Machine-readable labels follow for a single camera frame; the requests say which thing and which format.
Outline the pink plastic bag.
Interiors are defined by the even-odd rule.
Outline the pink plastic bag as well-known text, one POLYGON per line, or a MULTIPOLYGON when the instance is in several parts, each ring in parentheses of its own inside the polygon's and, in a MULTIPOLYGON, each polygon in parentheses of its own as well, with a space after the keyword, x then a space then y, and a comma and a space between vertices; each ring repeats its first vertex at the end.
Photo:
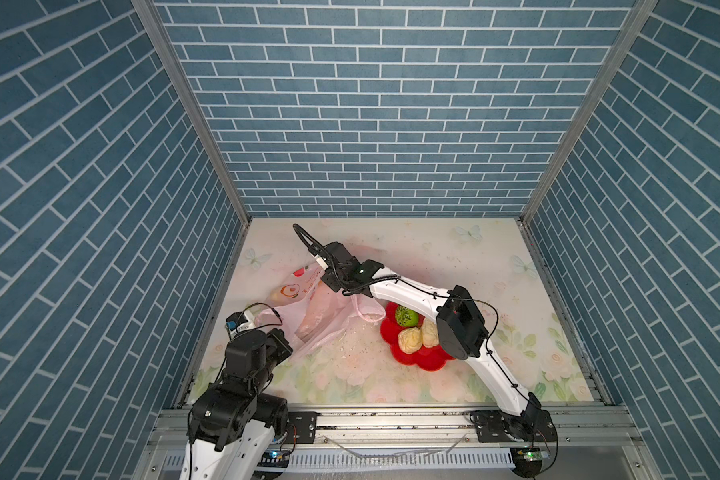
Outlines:
POLYGON ((341 337, 354 321, 377 324, 384 307, 365 295, 345 296, 322 280, 324 270, 313 262, 294 271, 274 289, 266 306, 255 316, 257 326, 270 325, 284 332, 298 359, 341 337))

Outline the green fake fruit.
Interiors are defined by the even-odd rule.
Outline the green fake fruit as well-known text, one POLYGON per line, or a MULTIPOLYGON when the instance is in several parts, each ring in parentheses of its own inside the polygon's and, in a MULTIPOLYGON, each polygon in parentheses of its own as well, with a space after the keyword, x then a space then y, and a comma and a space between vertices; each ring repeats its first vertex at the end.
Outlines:
POLYGON ((395 309, 394 318, 397 325, 403 329, 417 327, 420 323, 420 315, 404 306, 395 309))

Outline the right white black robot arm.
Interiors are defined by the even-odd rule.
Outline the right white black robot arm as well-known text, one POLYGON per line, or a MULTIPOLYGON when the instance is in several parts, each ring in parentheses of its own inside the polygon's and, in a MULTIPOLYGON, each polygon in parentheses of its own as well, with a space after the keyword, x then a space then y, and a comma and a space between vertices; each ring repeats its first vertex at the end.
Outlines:
POLYGON ((328 254, 317 254, 315 259, 324 270, 322 282, 333 291, 391 301, 433 319, 439 345, 465 362, 489 389, 512 438, 530 442, 541 436, 543 426, 551 424, 540 400, 515 378, 496 352, 492 343, 495 330, 486 326, 478 301, 466 288, 438 289, 372 260, 361 263, 352 257, 339 261, 328 254))

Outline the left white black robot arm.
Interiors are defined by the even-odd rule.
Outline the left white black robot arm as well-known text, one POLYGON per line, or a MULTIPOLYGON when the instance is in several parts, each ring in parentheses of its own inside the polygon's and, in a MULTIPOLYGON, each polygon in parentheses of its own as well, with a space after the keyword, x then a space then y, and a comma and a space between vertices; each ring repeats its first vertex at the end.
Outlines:
POLYGON ((251 479, 288 427, 288 404, 264 392, 292 354, 280 328, 244 330, 230 340, 219 378, 192 405, 182 479, 251 479))

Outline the red flower-shaped bowl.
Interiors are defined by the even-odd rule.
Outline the red flower-shaped bowl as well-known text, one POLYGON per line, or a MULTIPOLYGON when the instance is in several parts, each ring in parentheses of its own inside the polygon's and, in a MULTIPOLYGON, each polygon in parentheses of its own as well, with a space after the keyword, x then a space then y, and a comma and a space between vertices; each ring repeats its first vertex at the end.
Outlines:
MULTIPOLYGON (((448 355, 440 345, 434 348, 424 348, 422 346, 422 348, 413 355, 406 355, 400 351, 397 337, 404 329, 399 327, 395 322, 394 312, 398 306, 401 305, 394 302, 389 302, 386 305, 386 316, 380 326, 381 338, 389 345, 393 358, 402 365, 415 365, 421 370, 428 372, 436 372, 444 368, 445 365, 452 360, 452 357, 448 355)), ((426 319, 423 315, 419 315, 420 323, 417 326, 418 328, 422 326, 423 321, 426 319)))

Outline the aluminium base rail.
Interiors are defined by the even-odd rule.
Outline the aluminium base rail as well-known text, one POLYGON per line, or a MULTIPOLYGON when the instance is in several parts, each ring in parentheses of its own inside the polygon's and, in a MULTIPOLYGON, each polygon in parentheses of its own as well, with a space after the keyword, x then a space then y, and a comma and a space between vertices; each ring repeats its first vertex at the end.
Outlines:
MULTIPOLYGON (((660 474, 626 407, 598 403, 551 405, 551 424, 532 446, 550 450, 551 463, 572 469, 599 466, 612 454, 631 479, 660 474)), ((508 434, 501 412, 487 405, 310 406, 293 405, 278 438, 289 454, 306 449, 421 451, 508 448, 522 442, 508 434)))

